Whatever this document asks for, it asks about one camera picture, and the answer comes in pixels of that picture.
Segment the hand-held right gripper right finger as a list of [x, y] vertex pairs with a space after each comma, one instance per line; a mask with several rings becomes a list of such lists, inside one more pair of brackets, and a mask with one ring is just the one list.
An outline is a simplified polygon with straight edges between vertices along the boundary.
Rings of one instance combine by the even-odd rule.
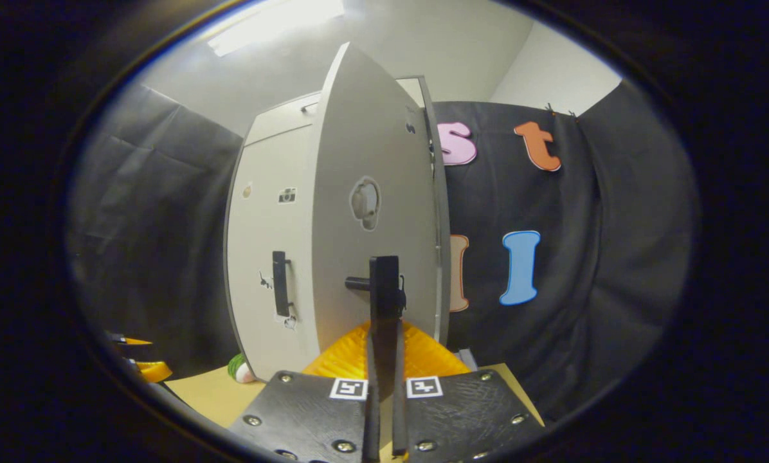
[[545, 424], [494, 367], [472, 370], [422, 329], [397, 339], [393, 452], [406, 462], [494, 462], [533, 443]]

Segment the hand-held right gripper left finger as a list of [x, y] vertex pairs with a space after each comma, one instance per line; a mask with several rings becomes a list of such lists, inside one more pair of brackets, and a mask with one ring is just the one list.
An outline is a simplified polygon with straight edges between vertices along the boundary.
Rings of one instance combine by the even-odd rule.
[[294, 462], [379, 460], [379, 405], [368, 378], [369, 323], [361, 323], [301, 372], [281, 370], [229, 429], [243, 443]]

